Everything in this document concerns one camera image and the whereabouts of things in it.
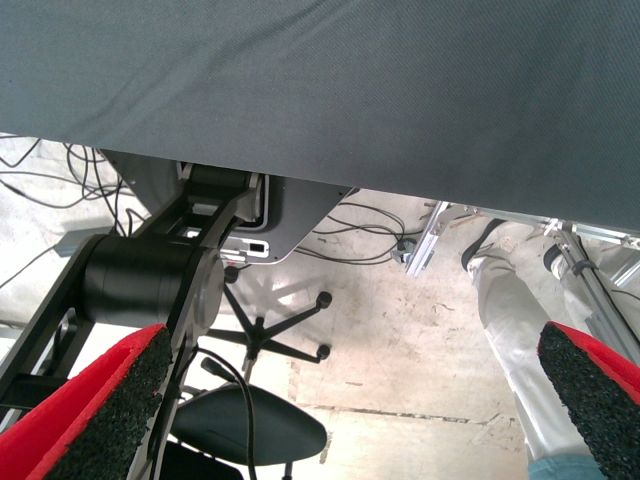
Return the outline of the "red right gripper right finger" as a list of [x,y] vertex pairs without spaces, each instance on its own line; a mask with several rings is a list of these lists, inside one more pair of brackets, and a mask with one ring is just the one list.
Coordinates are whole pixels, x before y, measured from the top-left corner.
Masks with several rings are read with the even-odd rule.
[[639,477],[639,367],[596,338],[549,322],[541,367],[607,479]]

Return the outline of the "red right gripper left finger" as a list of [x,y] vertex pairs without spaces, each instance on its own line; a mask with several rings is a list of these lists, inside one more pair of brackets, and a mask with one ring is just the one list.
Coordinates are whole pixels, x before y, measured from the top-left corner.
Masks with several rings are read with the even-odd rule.
[[162,324],[122,338],[2,433],[2,478],[126,478],[171,362]]

